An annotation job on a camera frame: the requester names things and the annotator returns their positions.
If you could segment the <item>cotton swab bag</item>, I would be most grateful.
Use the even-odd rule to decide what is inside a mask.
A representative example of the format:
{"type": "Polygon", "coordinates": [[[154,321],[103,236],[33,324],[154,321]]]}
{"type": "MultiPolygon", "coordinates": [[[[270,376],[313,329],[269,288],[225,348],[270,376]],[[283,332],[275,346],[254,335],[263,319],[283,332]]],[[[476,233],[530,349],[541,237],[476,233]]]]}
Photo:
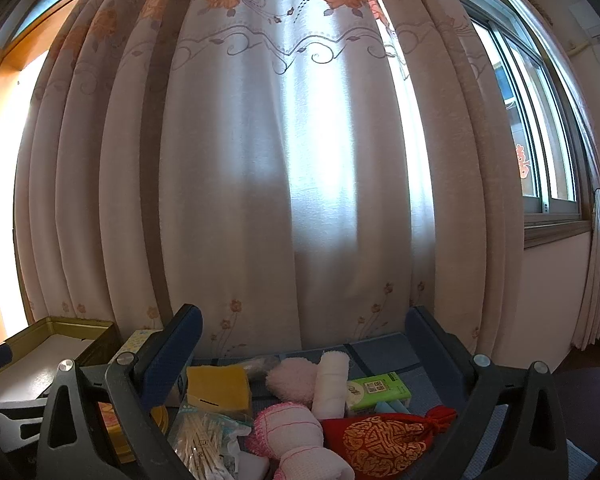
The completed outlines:
{"type": "Polygon", "coordinates": [[[183,403],[169,442],[194,479],[236,479],[242,450],[239,440],[250,434],[251,426],[245,422],[183,403]]]}

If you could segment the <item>yellow sponge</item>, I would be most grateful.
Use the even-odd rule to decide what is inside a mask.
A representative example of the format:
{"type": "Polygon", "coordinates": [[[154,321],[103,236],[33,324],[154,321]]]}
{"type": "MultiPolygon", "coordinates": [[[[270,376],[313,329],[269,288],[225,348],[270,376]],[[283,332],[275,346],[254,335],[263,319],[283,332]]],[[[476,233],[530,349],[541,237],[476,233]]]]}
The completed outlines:
{"type": "Polygon", "coordinates": [[[251,416],[251,389],[242,367],[190,366],[186,375],[189,405],[230,417],[251,416]]]}

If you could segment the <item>red gold embroidered pouch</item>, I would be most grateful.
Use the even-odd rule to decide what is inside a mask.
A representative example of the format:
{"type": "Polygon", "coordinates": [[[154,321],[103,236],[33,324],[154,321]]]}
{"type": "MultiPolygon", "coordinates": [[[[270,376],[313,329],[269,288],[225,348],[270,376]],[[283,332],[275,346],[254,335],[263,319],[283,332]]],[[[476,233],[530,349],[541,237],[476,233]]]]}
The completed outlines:
{"type": "Polygon", "coordinates": [[[438,405],[425,416],[382,413],[322,421],[325,445],[353,469],[355,479],[397,479],[457,419],[438,405]]]}

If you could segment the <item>green tissue pack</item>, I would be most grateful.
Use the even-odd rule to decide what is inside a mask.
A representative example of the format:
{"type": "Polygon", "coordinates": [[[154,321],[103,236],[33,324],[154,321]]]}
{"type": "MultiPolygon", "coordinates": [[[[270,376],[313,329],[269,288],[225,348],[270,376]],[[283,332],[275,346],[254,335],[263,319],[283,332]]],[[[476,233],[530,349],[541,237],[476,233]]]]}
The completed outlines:
{"type": "Polygon", "coordinates": [[[349,380],[347,383],[347,413],[349,415],[373,413],[379,403],[406,413],[412,393],[396,372],[349,380]]]}

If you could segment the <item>pink trimmed white towel roll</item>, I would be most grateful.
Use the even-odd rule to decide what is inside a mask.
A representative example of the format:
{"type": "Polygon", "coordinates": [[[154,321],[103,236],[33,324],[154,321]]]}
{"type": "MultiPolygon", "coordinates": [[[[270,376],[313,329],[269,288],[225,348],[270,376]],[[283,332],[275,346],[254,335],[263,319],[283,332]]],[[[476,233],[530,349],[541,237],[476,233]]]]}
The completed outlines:
{"type": "Polygon", "coordinates": [[[246,449],[275,465],[275,480],[353,480],[352,467],[326,448],[321,423],[304,405],[277,403],[260,411],[246,449]]]}

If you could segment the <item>pink fluffy puff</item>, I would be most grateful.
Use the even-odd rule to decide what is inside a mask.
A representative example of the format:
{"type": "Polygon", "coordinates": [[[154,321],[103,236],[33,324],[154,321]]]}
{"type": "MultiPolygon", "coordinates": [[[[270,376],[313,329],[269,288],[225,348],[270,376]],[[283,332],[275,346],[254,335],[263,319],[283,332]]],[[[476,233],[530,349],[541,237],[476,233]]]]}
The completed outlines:
{"type": "Polygon", "coordinates": [[[317,365],[305,358],[283,359],[266,374],[265,387],[283,402],[310,406],[314,398],[317,365]]]}

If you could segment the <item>clear bag of cotton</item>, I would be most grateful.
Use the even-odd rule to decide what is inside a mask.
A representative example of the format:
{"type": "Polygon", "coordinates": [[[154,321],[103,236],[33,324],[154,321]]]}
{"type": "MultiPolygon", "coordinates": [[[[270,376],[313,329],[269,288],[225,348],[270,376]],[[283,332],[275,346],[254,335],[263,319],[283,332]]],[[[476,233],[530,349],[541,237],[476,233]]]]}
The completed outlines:
{"type": "Polygon", "coordinates": [[[254,358],[240,361],[240,366],[249,380],[260,380],[266,377],[266,375],[280,364],[278,356],[255,356],[254,358]]]}

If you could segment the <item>yellow patterned tissue box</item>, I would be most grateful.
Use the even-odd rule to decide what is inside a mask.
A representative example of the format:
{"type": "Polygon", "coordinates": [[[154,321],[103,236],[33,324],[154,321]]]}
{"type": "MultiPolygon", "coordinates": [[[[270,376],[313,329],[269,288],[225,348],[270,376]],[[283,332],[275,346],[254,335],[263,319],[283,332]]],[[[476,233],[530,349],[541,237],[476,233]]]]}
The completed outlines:
{"type": "Polygon", "coordinates": [[[152,328],[142,328],[141,330],[136,330],[132,333],[131,336],[122,344],[119,350],[112,356],[109,360],[109,363],[113,363],[120,354],[125,352],[137,353],[140,351],[140,348],[143,347],[144,343],[148,341],[148,339],[155,334],[160,333],[160,330],[153,330],[152,328]]]}

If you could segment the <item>tied side curtain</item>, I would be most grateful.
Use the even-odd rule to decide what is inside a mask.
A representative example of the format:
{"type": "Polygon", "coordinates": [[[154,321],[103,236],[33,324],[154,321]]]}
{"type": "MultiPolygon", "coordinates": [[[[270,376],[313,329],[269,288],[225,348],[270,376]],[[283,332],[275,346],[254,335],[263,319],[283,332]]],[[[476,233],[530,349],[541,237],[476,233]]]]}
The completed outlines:
{"type": "Polygon", "coordinates": [[[593,223],[588,272],[586,272],[580,311],[571,344],[585,350],[600,338],[600,188],[594,193],[593,223]]]}

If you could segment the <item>floral beige curtain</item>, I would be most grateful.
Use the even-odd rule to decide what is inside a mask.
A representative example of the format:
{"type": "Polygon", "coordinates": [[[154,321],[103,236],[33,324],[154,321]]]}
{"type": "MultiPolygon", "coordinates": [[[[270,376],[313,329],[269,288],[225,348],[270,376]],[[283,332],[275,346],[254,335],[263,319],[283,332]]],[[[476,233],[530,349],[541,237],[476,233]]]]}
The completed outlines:
{"type": "Polygon", "coordinates": [[[36,318],[120,333],[199,307],[239,358],[400,330],[428,307],[496,356],[524,213],[460,0],[80,0],[15,182],[36,318]]]}

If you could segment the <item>sliding window frame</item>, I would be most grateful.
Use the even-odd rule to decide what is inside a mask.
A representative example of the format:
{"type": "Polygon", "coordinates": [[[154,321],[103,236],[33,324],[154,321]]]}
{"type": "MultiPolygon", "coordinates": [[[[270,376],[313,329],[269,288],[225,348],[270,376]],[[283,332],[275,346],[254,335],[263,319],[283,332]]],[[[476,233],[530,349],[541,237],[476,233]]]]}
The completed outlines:
{"type": "Polygon", "coordinates": [[[512,0],[460,0],[490,58],[514,139],[531,248],[592,230],[592,142],[553,52],[512,0]]]}

